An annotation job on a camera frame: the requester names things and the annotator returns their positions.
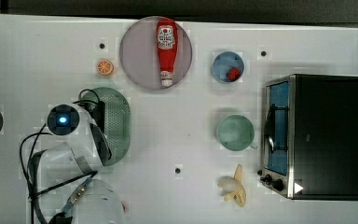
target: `bottle cap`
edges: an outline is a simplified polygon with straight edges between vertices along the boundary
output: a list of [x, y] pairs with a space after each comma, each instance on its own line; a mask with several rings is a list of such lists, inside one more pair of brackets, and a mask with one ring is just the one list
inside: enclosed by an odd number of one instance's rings
[[163, 79], [163, 80], [161, 80], [161, 83], [165, 87], [170, 87], [172, 85], [172, 80], [171, 79]]

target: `toaster oven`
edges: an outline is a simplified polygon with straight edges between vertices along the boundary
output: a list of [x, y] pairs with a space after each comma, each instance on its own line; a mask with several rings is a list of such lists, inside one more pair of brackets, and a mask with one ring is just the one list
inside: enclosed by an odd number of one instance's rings
[[294, 74], [263, 96], [263, 185], [294, 200], [358, 201], [358, 77]]

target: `red ketchup bottle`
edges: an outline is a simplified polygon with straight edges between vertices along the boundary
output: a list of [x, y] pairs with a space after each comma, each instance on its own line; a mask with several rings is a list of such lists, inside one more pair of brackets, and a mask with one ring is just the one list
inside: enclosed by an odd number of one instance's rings
[[178, 31], [176, 23], [170, 19], [162, 19], [157, 23], [157, 54], [161, 74], [161, 84], [164, 87], [172, 85], [173, 66], [178, 50]]

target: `white table surface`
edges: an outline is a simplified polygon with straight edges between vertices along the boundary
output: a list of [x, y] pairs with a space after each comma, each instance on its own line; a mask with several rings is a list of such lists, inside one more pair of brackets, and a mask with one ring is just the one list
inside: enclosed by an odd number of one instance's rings
[[[245, 115], [260, 144], [261, 90], [293, 73], [358, 76], [358, 29], [179, 22], [193, 45], [186, 77], [165, 91], [136, 86], [119, 63], [121, 37], [135, 21], [0, 15], [0, 223], [29, 221], [19, 141], [41, 126], [50, 105], [85, 88], [112, 87], [131, 106], [131, 147], [98, 178], [114, 187], [135, 223], [358, 223], [358, 202], [290, 201], [261, 186], [260, 150], [222, 149], [214, 129], [225, 115]], [[99, 49], [103, 41], [106, 49]], [[213, 57], [232, 50], [245, 60], [240, 82], [211, 74]], [[268, 56], [263, 58], [260, 51]], [[117, 71], [103, 77], [95, 63]], [[243, 167], [247, 203], [223, 202], [217, 179]], [[180, 165], [182, 173], [174, 169]]]

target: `dark background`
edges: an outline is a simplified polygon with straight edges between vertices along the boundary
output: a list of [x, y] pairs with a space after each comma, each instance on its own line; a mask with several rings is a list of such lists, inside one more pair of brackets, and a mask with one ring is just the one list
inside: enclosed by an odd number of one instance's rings
[[0, 0], [0, 13], [358, 27], [358, 0]]

